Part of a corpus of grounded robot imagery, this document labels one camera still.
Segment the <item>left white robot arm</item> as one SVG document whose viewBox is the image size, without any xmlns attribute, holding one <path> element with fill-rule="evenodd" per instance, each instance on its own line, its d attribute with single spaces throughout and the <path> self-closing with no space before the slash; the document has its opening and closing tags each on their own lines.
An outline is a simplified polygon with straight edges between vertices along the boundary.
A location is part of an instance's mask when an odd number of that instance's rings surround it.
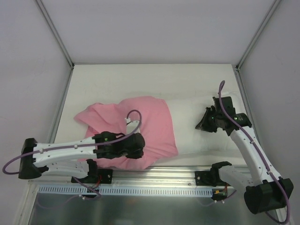
<svg viewBox="0 0 300 225">
<path fill-rule="evenodd" d="M 104 131 L 92 137 L 65 144 L 25 140 L 18 178 L 32 180 L 42 175 L 69 176 L 72 183 L 101 181 L 98 159 L 139 159 L 143 156 L 144 137 L 140 133 L 124 135 Z"/>
</svg>

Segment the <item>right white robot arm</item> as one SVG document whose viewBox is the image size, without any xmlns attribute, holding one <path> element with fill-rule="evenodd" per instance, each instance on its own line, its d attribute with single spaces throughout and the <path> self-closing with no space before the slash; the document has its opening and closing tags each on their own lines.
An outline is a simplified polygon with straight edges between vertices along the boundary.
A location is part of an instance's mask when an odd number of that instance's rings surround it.
<svg viewBox="0 0 300 225">
<path fill-rule="evenodd" d="M 242 154 L 251 177 L 248 178 L 227 162 L 214 163 L 200 180 L 206 185 L 226 183 L 243 195 L 247 208 L 253 214 L 289 208 L 293 191 L 290 178 L 272 166 L 263 152 L 245 113 L 236 113 L 231 97 L 213 98 L 214 104 L 206 108 L 196 129 L 215 133 L 220 128 L 236 144 Z"/>
</svg>

